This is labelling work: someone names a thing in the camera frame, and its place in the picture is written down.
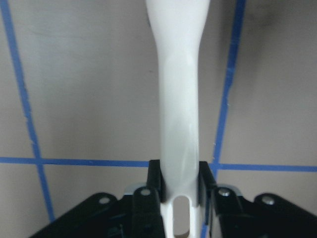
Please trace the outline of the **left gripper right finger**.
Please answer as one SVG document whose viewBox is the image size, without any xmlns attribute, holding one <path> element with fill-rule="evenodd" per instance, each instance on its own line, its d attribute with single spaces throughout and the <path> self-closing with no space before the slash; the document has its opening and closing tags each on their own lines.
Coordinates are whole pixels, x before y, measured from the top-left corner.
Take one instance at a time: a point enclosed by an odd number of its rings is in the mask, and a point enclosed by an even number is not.
<svg viewBox="0 0 317 238">
<path fill-rule="evenodd" d="M 315 238 L 317 217 L 274 193 L 253 201 L 234 186 L 215 181 L 207 162 L 199 163 L 199 202 L 209 238 Z"/>
</svg>

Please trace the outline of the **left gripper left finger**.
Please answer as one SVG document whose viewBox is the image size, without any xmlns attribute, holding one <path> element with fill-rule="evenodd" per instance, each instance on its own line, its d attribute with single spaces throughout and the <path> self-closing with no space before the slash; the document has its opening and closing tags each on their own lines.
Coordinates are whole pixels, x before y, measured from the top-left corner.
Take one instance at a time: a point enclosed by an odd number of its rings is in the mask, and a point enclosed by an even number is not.
<svg viewBox="0 0 317 238">
<path fill-rule="evenodd" d="M 163 238 L 160 211 L 163 179 L 159 160 L 151 160 L 147 182 L 121 199 L 99 192 L 37 231 L 34 238 Z"/>
</svg>

